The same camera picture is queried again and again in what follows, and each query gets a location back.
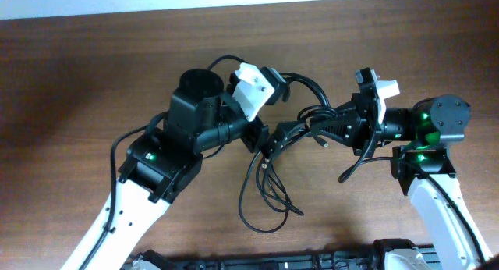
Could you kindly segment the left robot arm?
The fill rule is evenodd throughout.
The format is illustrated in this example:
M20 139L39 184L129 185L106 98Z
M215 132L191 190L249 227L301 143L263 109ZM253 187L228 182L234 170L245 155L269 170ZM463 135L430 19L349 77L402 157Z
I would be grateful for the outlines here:
M126 160L111 146L111 192L65 269L118 269L145 232L200 173L204 152L241 140L249 152L267 149L269 129L258 118L288 90L275 69L241 63L229 85L211 69L179 79L169 109L134 132Z

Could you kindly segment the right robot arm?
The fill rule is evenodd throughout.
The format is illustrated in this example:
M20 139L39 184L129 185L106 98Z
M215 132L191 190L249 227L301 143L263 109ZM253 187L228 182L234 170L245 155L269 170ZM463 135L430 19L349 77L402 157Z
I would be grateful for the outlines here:
M310 130L351 147L358 160L338 178L345 182L361 165L377 161L374 152L396 141L386 159L391 175L423 220L444 269L489 269L493 257L462 198L450 146L463 141L470 106L455 95L389 108L381 96L352 100L321 118Z

